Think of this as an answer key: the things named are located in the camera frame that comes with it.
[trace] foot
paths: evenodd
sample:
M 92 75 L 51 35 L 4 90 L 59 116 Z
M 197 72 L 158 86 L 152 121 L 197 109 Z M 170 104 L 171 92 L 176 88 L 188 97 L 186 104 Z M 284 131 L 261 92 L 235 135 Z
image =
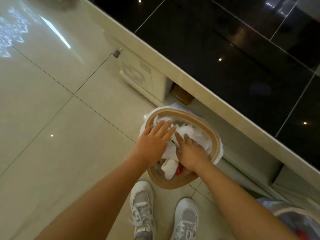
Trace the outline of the foot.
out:
M 189 198 L 179 201 L 174 215 L 174 229 L 170 240 L 195 240 L 199 213 L 196 203 Z
M 134 185 L 130 194 L 130 206 L 135 226 L 134 236 L 148 236 L 148 238 L 155 240 L 156 225 L 153 218 L 153 191 L 147 181 L 139 181 Z

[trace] red item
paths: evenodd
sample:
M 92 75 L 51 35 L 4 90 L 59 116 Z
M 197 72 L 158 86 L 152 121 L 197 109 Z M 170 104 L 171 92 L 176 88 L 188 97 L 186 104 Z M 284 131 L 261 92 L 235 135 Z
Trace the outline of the red item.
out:
M 178 165 L 178 167 L 177 167 L 177 170 L 176 170 L 175 175 L 179 175 L 179 174 L 181 174 L 181 173 L 182 173 L 183 168 L 184 168 L 184 166 L 183 166 L 181 163 L 179 163 L 179 165 Z
M 308 237 L 306 236 L 306 234 L 303 231 L 297 230 L 297 235 L 302 240 L 308 240 Z

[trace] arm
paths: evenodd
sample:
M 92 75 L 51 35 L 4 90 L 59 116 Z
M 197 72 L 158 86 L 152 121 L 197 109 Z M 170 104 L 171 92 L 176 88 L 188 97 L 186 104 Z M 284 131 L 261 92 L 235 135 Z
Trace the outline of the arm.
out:
M 108 236 L 132 187 L 163 155 L 171 121 L 149 126 L 139 137 L 131 156 L 64 210 L 36 240 L 103 239 Z
M 180 162 L 196 172 L 212 193 L 219 210 L 237 239 L 298 240 L 278 218 L 221 172 L 208 160 L 201 145 L 176 133 L 181 149 Z

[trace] forearm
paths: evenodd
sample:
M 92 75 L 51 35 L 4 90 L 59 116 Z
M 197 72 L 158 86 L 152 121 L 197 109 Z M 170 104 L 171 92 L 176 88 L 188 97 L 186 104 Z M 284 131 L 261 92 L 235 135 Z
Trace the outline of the forearm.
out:
M 64 210 L 36 240 L 105 240 L 130 190 L 147 169 L 134 156 Z
M 200 163 L 196 173 L 209 188 L 237 239 L 298 240 L 278 218 L 210 161 Z

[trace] hand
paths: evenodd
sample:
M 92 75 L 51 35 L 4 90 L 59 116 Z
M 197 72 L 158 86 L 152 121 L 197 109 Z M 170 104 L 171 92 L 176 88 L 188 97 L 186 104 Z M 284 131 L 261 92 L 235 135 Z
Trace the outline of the hand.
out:
M 184 140 L 178 132 L 175 133 L 175 136 L 181 150 L 181 155 L 177 154 L 178 159 L 187 169 L 196 171 L 198 165 L 209 160 L 202 145 L 191 139 L 188 134 L 184 135 Z
M 145 163 L 147 168 L 155 165 L 166 151 L 167 141 L 176 131 L 176 126 L 168 131 L 171 123 L 170 120 L 167 122 L 162 120 L 155 126 L 148 126 L 139 137 L 132 156 Z

